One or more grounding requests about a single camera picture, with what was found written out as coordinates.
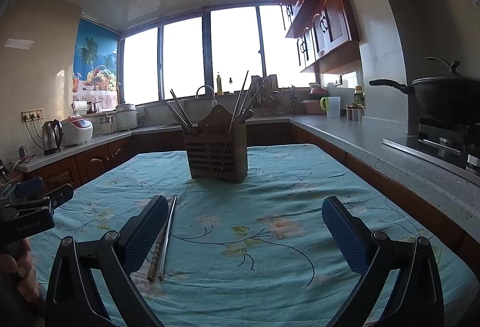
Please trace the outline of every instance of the electric kettle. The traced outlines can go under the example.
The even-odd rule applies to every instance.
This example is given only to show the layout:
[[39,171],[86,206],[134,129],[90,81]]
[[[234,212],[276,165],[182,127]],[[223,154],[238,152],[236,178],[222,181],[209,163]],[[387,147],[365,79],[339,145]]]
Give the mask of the electric kettle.
[[60,144],[63,139],[59,120],[47,121],[42,127],[42,145],[45,156],[60,151]]

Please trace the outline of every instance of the faucet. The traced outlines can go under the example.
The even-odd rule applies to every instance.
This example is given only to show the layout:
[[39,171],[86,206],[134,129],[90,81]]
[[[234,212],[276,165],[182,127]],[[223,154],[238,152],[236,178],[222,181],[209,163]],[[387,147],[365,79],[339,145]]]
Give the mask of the faucet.
[[195,98],[198,98],[198,92],[200,91],[200,89],[202,87],[205,87],[205,91],[207,90],[207,87],[212,90],[212,95],[213,95],[213,100],[212,100],[212,108],[214,108],[215,106],[218,105],[218,102],[217,100],[215,99],[215,91],[213,90],[212,86],[208,86],[207,84],[203,85],[203,86],[200,86],[197,90],[197,93],[195,94]]

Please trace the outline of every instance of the screw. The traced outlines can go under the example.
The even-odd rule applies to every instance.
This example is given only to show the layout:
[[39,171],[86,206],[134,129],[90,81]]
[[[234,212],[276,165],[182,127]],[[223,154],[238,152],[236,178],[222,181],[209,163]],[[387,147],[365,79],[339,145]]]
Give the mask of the screw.
[[428,246],[430,242],[428,241],[427,238],[420,236],[419,241],[418,241],[422,246]]
[[117,238],[117,235],[118,234],[116,233],[116,231],[109,231],[109,232],[105,233],[105,240],[106,241],[112,241],[112,240]]
[[62,244],[62,246],[68,246],[71,243],[72,240],[73,240],[73,238],[71,236],[67,236],[66,238],[64,238],[61,241],[61,244]]
[[387,238],[386,233],[382,231],[375,231],[373,236],[378,241],[384,241]]

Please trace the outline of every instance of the rice cooker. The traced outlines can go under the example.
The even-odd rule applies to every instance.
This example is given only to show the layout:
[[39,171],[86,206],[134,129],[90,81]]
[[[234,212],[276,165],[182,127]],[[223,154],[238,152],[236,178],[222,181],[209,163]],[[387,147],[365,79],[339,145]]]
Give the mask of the rice cooker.
[[137,109],[132,104],[120,104],[115,109],[115,124],[117,130],[138,128]]
[[79,116],[72,116],[62,121],[63,145],[79,145],[92,138],[93,124]]

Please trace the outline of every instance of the speckled countertop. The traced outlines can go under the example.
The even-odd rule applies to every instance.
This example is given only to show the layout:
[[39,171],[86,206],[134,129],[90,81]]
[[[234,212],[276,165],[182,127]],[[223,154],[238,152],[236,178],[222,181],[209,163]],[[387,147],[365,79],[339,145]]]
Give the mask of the speckled countertop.
[[[369,124],[347,121],[345,118],[327,119],[325,116],[271,116],[254,117],[248,124],[290,122],[337,147],[351,153],[385,174],[446,216],[458,223],[475,240],[480,241],[480,188],[457,175],[427,161],[404,153],[382,143],[384,138],[404,137],[403,134]],[[131,135],[181,130],[179,126],[147,126],[127,132],[92,138],[88,143],[62,148],[59,153],[39,154],[19,169],[31,172],[57,160]]]

